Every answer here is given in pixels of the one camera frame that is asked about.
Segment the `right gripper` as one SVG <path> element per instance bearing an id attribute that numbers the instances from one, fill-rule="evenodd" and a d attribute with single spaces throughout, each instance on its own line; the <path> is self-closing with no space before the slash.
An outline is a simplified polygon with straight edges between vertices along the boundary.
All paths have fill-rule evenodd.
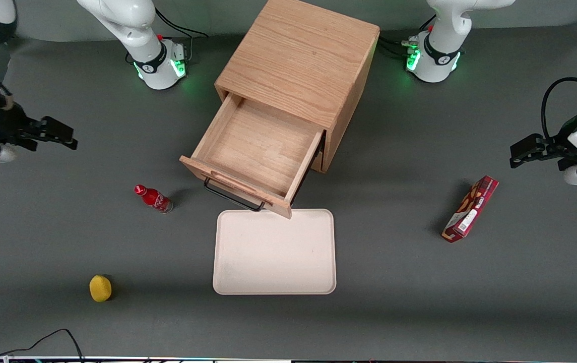
<path id="1" fill-rule="evenodd" d="M 72 127 L 50 116 L 40 120 L 30 118 L 16 103 L 10 109 L 4 109 L 6 105 L 5 100 L 0 100 L 0 144 L 9 143 L 34 152 L 37 142 L 51 142 L 77 150 L 78 140 L 73 138 Z"/>

